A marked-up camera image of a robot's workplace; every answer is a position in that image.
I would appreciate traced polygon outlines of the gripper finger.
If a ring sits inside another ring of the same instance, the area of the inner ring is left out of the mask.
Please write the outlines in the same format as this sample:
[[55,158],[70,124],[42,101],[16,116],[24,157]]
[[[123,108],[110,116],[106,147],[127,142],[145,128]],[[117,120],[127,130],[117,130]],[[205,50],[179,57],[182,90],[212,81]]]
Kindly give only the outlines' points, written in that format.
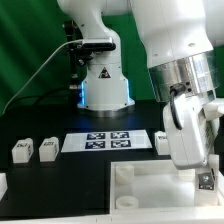
[[215,175],[212,169],[203,170],[197,174],[198,188],[201,190],[211,190],[215,188]]

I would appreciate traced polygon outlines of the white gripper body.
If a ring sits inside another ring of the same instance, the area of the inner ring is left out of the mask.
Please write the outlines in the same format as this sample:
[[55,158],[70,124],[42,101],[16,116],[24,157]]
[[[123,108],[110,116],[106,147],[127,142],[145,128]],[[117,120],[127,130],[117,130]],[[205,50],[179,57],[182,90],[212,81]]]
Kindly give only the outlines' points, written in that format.
[[177,169],[205,167],[209,154],[214,152],[219,119],[208,121],[197,96],[181,95],[174,99],[177,117],[182,129],[174,124],[170,104],[163,109],[164,128],[171,159]]

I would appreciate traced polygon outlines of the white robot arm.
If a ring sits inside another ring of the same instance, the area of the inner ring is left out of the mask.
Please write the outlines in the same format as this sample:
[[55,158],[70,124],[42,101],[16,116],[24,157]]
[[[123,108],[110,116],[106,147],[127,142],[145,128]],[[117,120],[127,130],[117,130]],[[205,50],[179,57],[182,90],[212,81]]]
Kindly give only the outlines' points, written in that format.
[[164,102],[163,122],[172,161],[195,169],[198,187],[215,188],[209,162],[224,101],[218,86],[213,45],[207,35],[205,0],[57,0],[81,31],[77,59],[87,66],[80,109],[112,115],[134,104],[121,71],[120,38],[104,15],[132,12],[147,53],[156,100]]

